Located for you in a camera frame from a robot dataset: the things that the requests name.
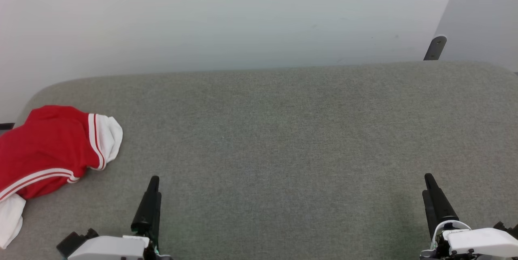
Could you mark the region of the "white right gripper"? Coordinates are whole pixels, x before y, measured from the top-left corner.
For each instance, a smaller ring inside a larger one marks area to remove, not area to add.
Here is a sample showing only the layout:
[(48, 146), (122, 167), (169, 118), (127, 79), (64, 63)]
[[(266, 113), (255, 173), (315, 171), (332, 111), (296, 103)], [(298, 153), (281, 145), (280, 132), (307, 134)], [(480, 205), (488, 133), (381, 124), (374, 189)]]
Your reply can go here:
[(492, 228), (471, 229), (459, 217), (431, 173), (425, 174), (422, 191), (431, 245), (422, 260), (516, 260), (517, 226), (498, 222)]

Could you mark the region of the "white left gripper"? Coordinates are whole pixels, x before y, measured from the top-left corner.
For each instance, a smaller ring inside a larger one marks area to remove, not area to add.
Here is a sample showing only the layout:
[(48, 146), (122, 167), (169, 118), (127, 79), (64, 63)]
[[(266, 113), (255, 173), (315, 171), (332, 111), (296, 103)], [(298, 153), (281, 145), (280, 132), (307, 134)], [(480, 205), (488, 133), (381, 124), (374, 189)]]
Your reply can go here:
[(153, 176), (131, 224), (131, 230), (137, 236), (87, 238), (85, 235), (69, 234), (67, 236), (67, 259), (172, 260), (170, 255), (157, 254), (159, 252), (161, 199), (159, 177)]

